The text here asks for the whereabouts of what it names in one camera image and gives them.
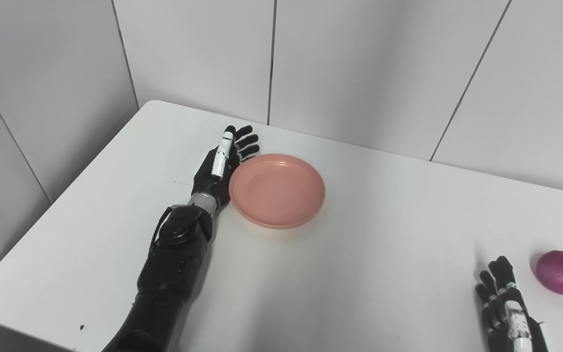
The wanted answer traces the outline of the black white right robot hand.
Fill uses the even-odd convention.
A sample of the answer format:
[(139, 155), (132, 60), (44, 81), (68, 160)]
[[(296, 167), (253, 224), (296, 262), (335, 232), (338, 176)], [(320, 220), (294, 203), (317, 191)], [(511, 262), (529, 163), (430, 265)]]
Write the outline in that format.
[(490, 352), (549, 352), (543, 323), (530, 316), (513, 266), (505, 256), (489, 262), (475, 287)]

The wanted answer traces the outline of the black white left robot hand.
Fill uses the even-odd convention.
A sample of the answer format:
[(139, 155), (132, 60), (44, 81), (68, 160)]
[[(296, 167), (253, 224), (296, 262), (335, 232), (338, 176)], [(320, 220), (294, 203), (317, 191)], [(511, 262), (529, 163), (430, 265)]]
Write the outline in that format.
[(252, 125), (230, 125), (220, 143), (210, 150), (194, 176), (191, 203), (211, 214), (230, 202), (229, 182), (236, 169), (260, 151), (259, 136)]

